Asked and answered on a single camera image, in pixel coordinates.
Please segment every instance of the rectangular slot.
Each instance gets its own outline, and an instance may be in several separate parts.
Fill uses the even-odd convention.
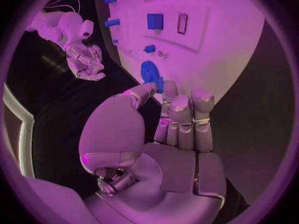
[[[185,34],[187,30],[188,15],[181,13],[178,16],[177,33]]]

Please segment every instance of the cable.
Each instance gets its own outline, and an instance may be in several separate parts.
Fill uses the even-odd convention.
[[[44,6],[44,8],[54,8],[54,7],[63,7],[63,6],[69,7],[73,10],[73,12],[76,12],[75,9],[70,5]]]
[[[60,1],[62,1],[62,0],[56,0],[56,1],[53,1],[53,2],[51,2],[51,3],[48,3],[45,7],[48,7],[49,5],[58,3],[58,2],[60,2]],[[78,2],[78,13],[80,13],[80,0],[77,0],[77,2]]]

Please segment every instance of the robotic hand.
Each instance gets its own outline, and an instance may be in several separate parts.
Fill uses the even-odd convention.
[[[66,52],[72,73],[84,80],[98,81],[105,77],[101,71],[102,51],[97,45],[86,47],[82,40],[93,33],[93,22],[83,21],[76,12],[40,11],[26,31],[37,30],[39,36],[50,40]]]
[[[212,223],[226,195],[212,152],[214,97],[194,89],[190,99],[166,81],[155,141],[144,144],[137,109],[156,90],[155,83],[142,84],[98,106],[81,134],[81,163],[99,177],[100,200],[133,223]],[[93,205],[96,216],[103,205]]]

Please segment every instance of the wire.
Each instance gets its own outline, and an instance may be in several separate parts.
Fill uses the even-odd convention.
[[[69,7],[73,10],[73,12],[76,12],[75,9],[70,5],[44,6],[44,8],[54,8],[54,7],[64,7],[64,6]]]
[[[48,3],[45,7],[48,7],[49,5],[58,3],[58,2],[60,2],[60,1],[62,1],[62,0],[56,0],[56,1],[53,1],[53,2],[51,2],[51,3]],[[77,0],[77,2],[78,2],[78,13],[80,13],[80,0]]]

